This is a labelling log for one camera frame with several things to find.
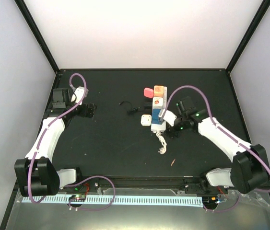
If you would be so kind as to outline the white power strip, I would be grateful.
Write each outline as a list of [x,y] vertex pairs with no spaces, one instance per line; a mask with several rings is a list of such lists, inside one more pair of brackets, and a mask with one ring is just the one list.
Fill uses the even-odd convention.
[[153,89],[152,100],[152,124],[151,131],[164,132],[166,130],[166,122],[161,120],[161,112],[165,109],[167,104],[167,87],[162,85],[155,85]]

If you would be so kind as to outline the beige dragon cube socket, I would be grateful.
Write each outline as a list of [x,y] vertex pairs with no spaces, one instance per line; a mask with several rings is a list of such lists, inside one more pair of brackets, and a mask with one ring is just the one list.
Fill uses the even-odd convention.
[[163,97],[164,96],[164,86],[155,85],[154,89],[153,89],[153,96],[154,97]]

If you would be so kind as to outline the pink plug adapter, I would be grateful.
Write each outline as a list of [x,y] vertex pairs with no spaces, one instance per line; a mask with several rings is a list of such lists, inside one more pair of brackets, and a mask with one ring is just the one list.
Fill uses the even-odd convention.
[[154,96],[154,91],[151,88],[144,88],[143,93],[144,93],[144,96],[147,98],[153,98]]

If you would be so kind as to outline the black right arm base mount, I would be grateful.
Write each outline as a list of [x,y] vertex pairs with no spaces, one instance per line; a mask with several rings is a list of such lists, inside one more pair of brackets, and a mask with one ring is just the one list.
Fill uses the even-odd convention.
[[209,184],[207,179],[201,177],[186,177],[183,180],[183,184],[181,185],[181,189],[188,194],[197,194],[197,195],[217,195],[222,192],[228,194],[227,189],[223,187],[216,187]]

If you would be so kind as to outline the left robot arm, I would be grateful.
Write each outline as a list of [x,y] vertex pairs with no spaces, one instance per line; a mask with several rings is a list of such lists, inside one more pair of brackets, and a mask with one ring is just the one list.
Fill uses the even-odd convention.
[[53,196],[66,185],[73,191],[83,188],[84,179],[80,177],[79,168],[58,171],[52,159],[59,137],[71,120],[76,116],[93,117],[97,106],[83,103],[87,94],[88,90],[84,87],[53,90],[53,101],[44,113],[41,131],[33,147],[14,165],[22,196]]

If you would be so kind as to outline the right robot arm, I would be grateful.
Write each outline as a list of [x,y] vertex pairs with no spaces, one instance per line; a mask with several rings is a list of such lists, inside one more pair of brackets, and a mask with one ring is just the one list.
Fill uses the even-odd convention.
[[222,126],[206,110],[199,111],[186,97],[176,103],[178,111],[175,130],[193,129],[224,152],[231,161],[229,168],[213,168],[199,181],[201,191],[211,193],[217,186],[230,187],[246,194],[270,181],[266,151],[252,145]]

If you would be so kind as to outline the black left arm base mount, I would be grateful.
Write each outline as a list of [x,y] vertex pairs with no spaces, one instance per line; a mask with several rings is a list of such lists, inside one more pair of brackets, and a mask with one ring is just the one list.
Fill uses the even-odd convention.
[[65,191],[67,193],[96,193],[100,184],[99,176],[90,176],[85,177],[83,180],[77,180],[72,184],[68,184],[62,188],[61,191]]

